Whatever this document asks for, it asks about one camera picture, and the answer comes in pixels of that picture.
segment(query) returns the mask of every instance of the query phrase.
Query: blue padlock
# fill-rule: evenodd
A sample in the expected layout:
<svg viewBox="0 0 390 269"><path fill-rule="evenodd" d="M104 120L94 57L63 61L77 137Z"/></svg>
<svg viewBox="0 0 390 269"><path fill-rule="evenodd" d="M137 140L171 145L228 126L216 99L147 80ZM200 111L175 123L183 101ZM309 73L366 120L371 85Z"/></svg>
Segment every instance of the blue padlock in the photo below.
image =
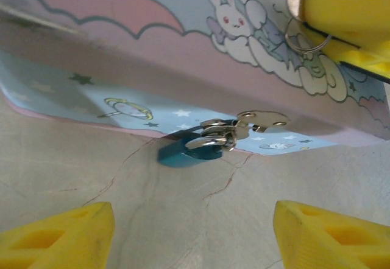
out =
<svg viewBox="0 0 390 269"><path fill-rule="evenodd" d="M158 162L168 167L190 167L222 157L223 136L200 137L198 134L186 136L161 148Z"/></svg>

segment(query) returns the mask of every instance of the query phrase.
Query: pink box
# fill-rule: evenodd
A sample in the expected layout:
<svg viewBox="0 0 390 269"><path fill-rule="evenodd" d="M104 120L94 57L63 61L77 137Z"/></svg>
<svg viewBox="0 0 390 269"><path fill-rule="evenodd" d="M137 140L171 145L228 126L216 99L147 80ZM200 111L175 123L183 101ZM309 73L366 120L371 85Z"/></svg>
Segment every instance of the pink box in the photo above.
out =
<svg viewBox="0 0 390 269"><path fill-rule="evenodd" d="M0 3L8 11L0 23L2 90L26 114L160 137L215 116L283 113L291 121L283 130L253 133L239 146L267 155L390 137L381 82L287 47L286 0ZM307 44L298 32L293 39ZM117 114L101 116L110 112Z"/></svg>

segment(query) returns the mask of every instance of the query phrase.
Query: cartoon rabbit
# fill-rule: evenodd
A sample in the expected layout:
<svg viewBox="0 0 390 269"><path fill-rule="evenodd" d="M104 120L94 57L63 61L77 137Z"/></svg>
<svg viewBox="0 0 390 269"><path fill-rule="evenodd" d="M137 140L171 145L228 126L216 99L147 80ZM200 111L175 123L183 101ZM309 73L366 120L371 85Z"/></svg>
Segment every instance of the cartoon rabbit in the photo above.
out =
<svg viewBox="0 0 390 269"><path fill-rule="evenodd" d="M215 47L223 53L228 53L233 59L243 63L258 66L258 63L250 51L248 38L252 34L251 25L236 8L234 0L210 0L215 6L217 22L221 27L220 33L213 33L211 39Z"/></svg>

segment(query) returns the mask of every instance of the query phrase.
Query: yellow plastic piece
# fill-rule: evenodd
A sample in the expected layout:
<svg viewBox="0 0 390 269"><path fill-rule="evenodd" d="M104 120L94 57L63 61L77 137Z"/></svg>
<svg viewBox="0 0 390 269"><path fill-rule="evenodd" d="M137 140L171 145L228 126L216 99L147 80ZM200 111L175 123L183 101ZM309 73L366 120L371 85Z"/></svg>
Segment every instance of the yellow plastic piece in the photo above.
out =
<svg viewBox="0 0 390 269"><path fill-rule="evenodd" d="M390 79L390 0L303 0L302 8L310 27L339 39L323 48L325 54ZM316 44L325 40L302 30Z"/></svg>
<svg viewBox="0 0 390 269"><path fill-rule="evenodd" d="M0 269L104 269L115 229L96 203L0 234Z"/></svg>
<svg viewBox="0 0 390 269"><path fill-rule="evenodd" d="M389 269L390 227L279 201L274 231L286 269Z"/></svg>

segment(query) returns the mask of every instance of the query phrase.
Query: concrete floor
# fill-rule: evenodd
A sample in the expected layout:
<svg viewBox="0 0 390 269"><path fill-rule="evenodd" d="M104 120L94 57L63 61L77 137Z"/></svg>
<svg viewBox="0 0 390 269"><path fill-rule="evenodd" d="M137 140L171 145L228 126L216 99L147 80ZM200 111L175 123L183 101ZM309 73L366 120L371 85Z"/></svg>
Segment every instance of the concrete floor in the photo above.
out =
<svg viewBox="0 0 390 269"><path fill-rule="evenodd" d="M281 269L279 199L390 225L390 143L174 170L156 162L166 140L22 116L2 98L0 137L0 231L110 201L109 269Z"/></svg>

